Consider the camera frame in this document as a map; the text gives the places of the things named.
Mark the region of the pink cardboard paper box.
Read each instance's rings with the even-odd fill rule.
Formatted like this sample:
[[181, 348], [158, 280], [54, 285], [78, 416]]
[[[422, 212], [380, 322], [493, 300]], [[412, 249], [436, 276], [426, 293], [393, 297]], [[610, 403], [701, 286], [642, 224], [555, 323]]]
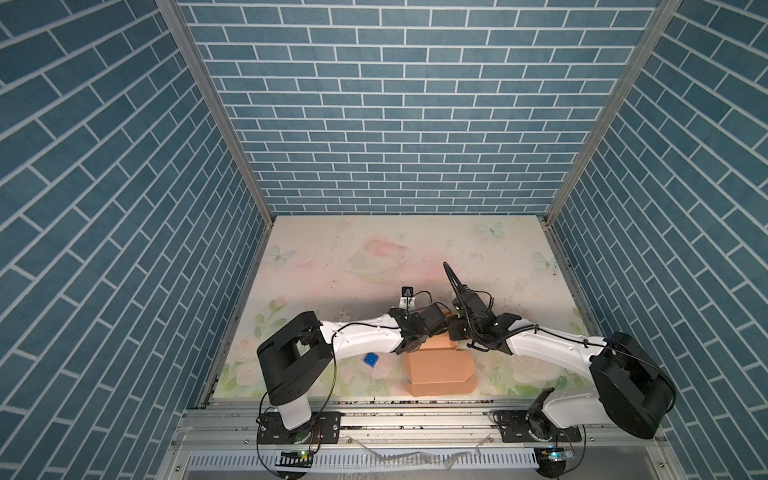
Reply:
[[448, 333], [429, 338], [418, 350], [404, 355], [405, 390], [414, 397], [465, 395], [478, 380], [472, 354], [458, 348]]

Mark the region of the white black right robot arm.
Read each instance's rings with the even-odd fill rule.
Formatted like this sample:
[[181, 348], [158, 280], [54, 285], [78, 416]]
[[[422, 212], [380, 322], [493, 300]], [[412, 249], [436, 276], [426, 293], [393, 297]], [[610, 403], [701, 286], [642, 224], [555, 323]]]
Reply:
[[458, 317], [451, 331], [473, 348], [535, 359], [591, 379], [573, 390], [541, 391], [526, 422], [542, 441], [571, 427], [610, 424], [651, 439], [674, 407], [672, 380], [628, 334], [584, 337], [545, 329], [516, 314], [496, 315], [477, 291], [464, 286], [454, 292], [453, 305]]

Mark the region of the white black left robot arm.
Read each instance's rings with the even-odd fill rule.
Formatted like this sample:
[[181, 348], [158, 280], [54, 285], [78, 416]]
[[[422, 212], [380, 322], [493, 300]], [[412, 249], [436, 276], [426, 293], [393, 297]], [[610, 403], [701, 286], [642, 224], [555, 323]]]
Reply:
[[300, 429], [313, 421], [308, 392], [328, 365], [368, 353], [414, 352], [447, 332], [455, 319], [439, 303], [415, 311], [395, 307], [349, 322], [321, 321], [313, 311], [302, 312], [257, 349], [270, 405], [285, 429]]

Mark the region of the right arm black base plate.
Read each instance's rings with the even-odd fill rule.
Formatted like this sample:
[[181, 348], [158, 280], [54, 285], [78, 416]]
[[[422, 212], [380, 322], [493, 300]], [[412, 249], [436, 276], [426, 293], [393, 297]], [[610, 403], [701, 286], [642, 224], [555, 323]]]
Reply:
[[540, 413], [530, 415], [523, 410], [496, 410], [490, 413], [490, 419], [504, 443], [564, 441], [576, 444], [582, 440], [579, 428], [559, 429]]

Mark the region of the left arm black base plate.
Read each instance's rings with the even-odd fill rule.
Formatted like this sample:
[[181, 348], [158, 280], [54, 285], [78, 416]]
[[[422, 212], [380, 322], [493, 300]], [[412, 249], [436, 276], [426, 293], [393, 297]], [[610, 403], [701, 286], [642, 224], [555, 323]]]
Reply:
[[317, 420], [293, 430], [287, 429], [277, 412], [263, 413], [258, 430], [258, 441], [267, 445], [313, 444], [324, 446], [337, 444], [342, 415], [339, 412], [323, 412]]

